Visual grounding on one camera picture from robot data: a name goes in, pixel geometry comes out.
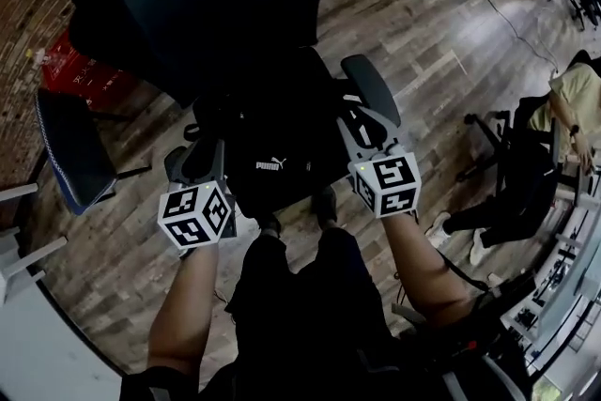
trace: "beige shirt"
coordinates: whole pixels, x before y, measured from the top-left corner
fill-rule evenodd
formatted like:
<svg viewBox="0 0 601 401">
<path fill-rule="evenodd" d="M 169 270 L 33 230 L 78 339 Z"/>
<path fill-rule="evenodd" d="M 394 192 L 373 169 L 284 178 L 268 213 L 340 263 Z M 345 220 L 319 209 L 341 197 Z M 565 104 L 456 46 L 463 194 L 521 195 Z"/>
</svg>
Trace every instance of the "beige shirt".
<svg viewBox="0 0 601 401">
<path fill-rule="evenodd" d="M 550 82 L 551 89 L 562 96 L 576 118 L 584 135 L 601 130 L 601 78 L 586 64 L 576 64 Z M 550 131 L 551 110 L 549 102 L 534 111 L 528 127 L 535 131 Z M 570 151 L 570 132 L 562 126 L 560 132 L 560 162 Z"/>
</svg>

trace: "person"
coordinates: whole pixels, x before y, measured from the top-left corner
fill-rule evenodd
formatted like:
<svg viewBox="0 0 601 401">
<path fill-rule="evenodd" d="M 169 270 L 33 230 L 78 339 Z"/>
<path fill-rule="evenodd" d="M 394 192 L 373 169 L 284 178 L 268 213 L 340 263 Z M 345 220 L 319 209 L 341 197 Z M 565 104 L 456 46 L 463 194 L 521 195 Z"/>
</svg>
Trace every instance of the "person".
<svg viewBox="0 0 601 401">
<path fill-rule="evenodd" d="M 198 248 L 182 262 L 150 330 L 147 370 L 123 378 L 121 401 L 413 399 L 429 393 L 432 399 L 450 398 L 441 378 L 420 369 L 416 356 L 391 335 L 357 241 L 337 224 L 333 190 L 314 196 L 312 207 L 322 236 L 316 259 L 297 274 L 288 268 L 277 220 L 258 220 L 261 234 L 244 257 L 226 307 L 236 324 L 239 355 L 201 393 L 217 245 Z M 473 300 L 464 281 L 412 217 L 398 214 L 382 222 L 408 299 L 428 325 L 440 330 L 468 316 Z M 504 370 L 513 366 L 512 376 L 523 381 L 524 359 L 519 349 L 514 352 L 516 358 L 500 362 L 507 364 Z M 468 391 L 477 373 L 469 369 L 459 377 Z"/>
<path fill-rule="evenodd" d="M 515 139 L 506 160 L 506 187 L 501 194 L 455 214 L 441 212 L 426 231 L 437 248 L 457 231 L 474 229 L 470 263 L 477 266 L 495 245 L 528 239 L 545 219 L 560 172 L 554 171 L 548 150 L 519 136 L 520 129 L 550 131 L 551 119 L 560 124 L 560 162 L 573 150 L 589 172 L 593 155 L 587 136 L 601 129 L 599 59 L 580 51 L 568 70 L 550 84 L 549 93 L 516 110 Z"/>
</svg>

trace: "puma logo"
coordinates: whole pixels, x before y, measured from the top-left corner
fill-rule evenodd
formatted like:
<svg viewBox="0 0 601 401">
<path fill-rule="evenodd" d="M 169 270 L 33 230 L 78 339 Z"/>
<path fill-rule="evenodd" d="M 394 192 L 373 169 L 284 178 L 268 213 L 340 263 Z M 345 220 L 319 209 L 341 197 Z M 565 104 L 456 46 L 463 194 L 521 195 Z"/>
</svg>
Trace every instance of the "puma logo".
<svg viewBox="0 0 601 401">
<path fill-rule="evenodd" d="M 275 159 L 274 157 L 271 158 L 271 162 L 277 162 L 278 164 L 280 164 L 280 169 L 284 169 L 284 162 L 285 159 L 283 161 L 278 161 L 277 159 Z"/>
<path fill-rule="evenodd" d="M 257 162 L 255 169 L 262 169 L 264 171 L 284 170 L 284 162 L 285 159 L 283 161 L 278 161 L 276 158 L 272 157 L 271 162 Z"/>
</svg>

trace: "wooden floor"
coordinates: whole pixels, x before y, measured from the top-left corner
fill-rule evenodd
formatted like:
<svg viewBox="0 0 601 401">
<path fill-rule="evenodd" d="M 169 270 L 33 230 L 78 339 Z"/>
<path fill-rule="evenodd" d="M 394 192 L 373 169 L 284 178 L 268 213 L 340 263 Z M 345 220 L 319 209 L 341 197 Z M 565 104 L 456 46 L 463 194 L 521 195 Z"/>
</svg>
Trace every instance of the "wooden floor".
<svg viewBox="0 0 601 401">
<path fill-rule="evenodd" d="M 598 55 L 601 44 L 593 30 L 580 33 L 563 0 L 492 1 L 540 55 L 553 52 L 560 70 L 582 47 Z M 317 49 L 332 74 L 341 74 L 343 57 L 364 53 L 393 92 L 402 116 L 402 142 L 416 153 L 424 181 L 423 227 L 442 209 L 484 199 L 490 176 L 455 184 L 456 173 L 485 147 L 483 136 L 464 126 L 463 116 L 513 109 L 520 97 L 545 93 L 552 70 L 548 62 L 517 40 L 486 0 L 322 0 L 318 29 Z M 148 161 L 156 168 L 119 183 L 116 198 L 85 216 L 69 214 L 46 166 L 25 228 L 30 249 L 67 236 L 69 245 L 41 263 L 48 272 L 45 284 L 90 340 L 127 372 L 145 367 L 148 329 L 178 265 L 174 248 L 156 225 L 156 213 L 167 186 L 162 159 L 183 144 L 183 127 L 192 120 L 190 112 L 160 95 L 129 126 L 107 127 L 105 140 L 120 170 Z M 357 236 L 391 330 L 397 332 L 400 319 L 390 313 L 390 305 L 399 284 L 382 227 L 346 184 L 336 190 L 340 221 Z M 307 210 L 304 201 L 279 216 L 293 270 L 310 262 L 316 251 L 316 223 Z M 254 222 L 239 218 L 239 231 L 240 237 L 221 244 L 218 291 L 226 299 L 256 235 Z M 501 246 L 474 274 L 480 279 L 492 271 L 512 275 L 531 262 L 540 238 Z M 469 250 L 470 233 L 455 236 L 446 248 L 461 268 L 473 272 Z M 214 303 L 202 383 L 237 354 L 234 326 L 223 302 Z M 352 310 L 341 312 L 340 321 L 346 316 Z"/>
</svg>

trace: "red bag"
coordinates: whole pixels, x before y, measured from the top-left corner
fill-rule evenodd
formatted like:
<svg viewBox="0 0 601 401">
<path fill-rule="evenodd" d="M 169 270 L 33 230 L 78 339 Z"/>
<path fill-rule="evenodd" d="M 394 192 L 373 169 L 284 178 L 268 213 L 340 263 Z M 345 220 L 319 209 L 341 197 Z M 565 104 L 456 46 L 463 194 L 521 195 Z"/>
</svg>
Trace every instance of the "red bag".
<svg viewBox="0 0 601 401">
<path fill-rule="evenodd" d="M 79 54 L 69 42 L 69 30 L 52 49 L 41 54 L 41 70 L 48 89 L 83 97 L 93 109 L 119 103 L 139 82 L 123 70 Z"/>
</svg>

